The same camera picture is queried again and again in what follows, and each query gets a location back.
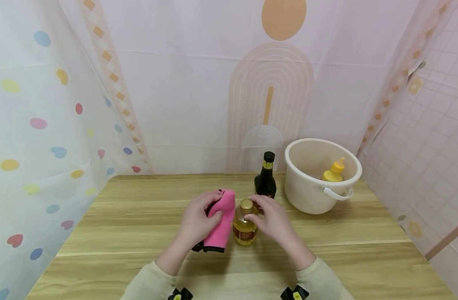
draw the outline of dark bottle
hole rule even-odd
[[[274,180],[274,177],[272,176],[274,157],[276,157],[276,155],[273,152],[267,151],[264,153],[261,174],[254,178],[256,193],[273,199],[274,196],[276,196],[276,180]],[[264,211],[259,205],[257,205],[257,203],[254,203],[254,205],[260,214],[264,214]]]

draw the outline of person's left hand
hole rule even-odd
[[[222,211],[218,211],[208,218],[204,209],[221,198],[222,192],[212,190],[192,199],[184,210],[176,240],[182,241],[189,249],[204,240],[222,219]]]

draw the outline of yellow squeeze bottle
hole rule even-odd
[[[335,161],[330,170],[322,174],[321,180],[330,181],[332,183],[339,183],[342,181],[341,173],[344,170],[344,158],[341,157],[339,161]]]

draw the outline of wooden table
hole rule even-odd
[[[363,181],[355,185],[350,201],[326,214],[308,215],[284,196],[284,174],[274,177],[276,200],[295,230],[355,299],[455,299]],[[240,200],[254,193],[253,178],[254,174],[115,177],[27,299],[119,299],[139,269],[169,244],[193,196],[231,188]],[[223,254],[190,253],[177,284],[188,288],[196,300],[276,300],[284,288],[294,285],[285,253],[263,234],[246,247],[231,239]]]

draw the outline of pink towel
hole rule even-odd
[[[222,190],[222,199],[211,203],[206,208],[206,215],[212,217],[216,211],[222,211],[222,219],[219,224],[209,233],[209,235],[192,250],[204,252],[215,251],[224,253],[226,244],[231,234],[232,221],[236,212],[236,193],[234,190]]]

